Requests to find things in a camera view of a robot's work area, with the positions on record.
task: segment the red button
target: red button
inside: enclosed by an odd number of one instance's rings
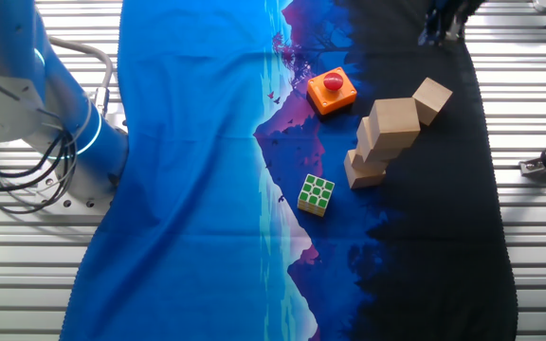
[[[323,78],[323,86],[330,91],[337,91],[342,87],[344,80],[336,72],[330,72]]]

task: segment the orange box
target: orange box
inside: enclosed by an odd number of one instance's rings
[[[307,92],[318,108],[319,113],[323,116],[353,104],[357,97],[357,91],[342,67],[337,67],[309,80]]]

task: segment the rubik's cube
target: rubik's cube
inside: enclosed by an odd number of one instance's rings
[[[299,209],[323,217],[332,198],[333,189],[333,182],[308,174],[300,191]]]

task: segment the table surface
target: table surface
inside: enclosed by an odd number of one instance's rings
[[[49,34],[97,47],[117,62],[121,0],[38,0]],[[519,341],[546,341],[546,185],[523,178],[520,160],[546,147],[546,13],[530,0],[490,0],[469,20],[467,47],[482,91],[500,209],[519,297]],[[55,48],[85,88],[104,67]],[[117,80],[107,119],[121,129]],[[0,163],[24,170],[40,155],[23,142],[0,145]],[[0,196],[6,203],[12,200]],[[101,219],[72,206],[68,214],[12,218],[0,211],[0,341],[53,341],[82,255]]]

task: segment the beige block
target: beige block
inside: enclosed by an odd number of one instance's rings
[[[351,167],[355,168],[356,170],[372,171],[382,174],[389,165],[389,162],[386,161],[365,162],[364,158],[357,151],[357,149],[350,150],[347,153],[351,154],[351,159],[353,160]]]
[[[450,96],[452,96],[452,92],[437,81],[430,78],[423,81],[412,96],[416,100],[416,111],[421,123],[427,126],[431,124],[437,114],[442,111]]]
[[[370,118],[361,118],[357,129],[357,150],[366,163],[376,161],[393,160],[402,152],[401,149],[375,149],[372,132],[370,131]]]
[[[347,172],[349,187],[351,189],[357,189],[380,185],[387,173],[383,172],[382,174],[379,174],[364,170],[356,170],[351,167],[351,164],[354,162],[354,157],[355,155],[352,153],[347,153],[347,156],[345,157],[345,171]]]
[[[409,148],[421,132],[414,99],[378,99],[370,111],[374,149]]]

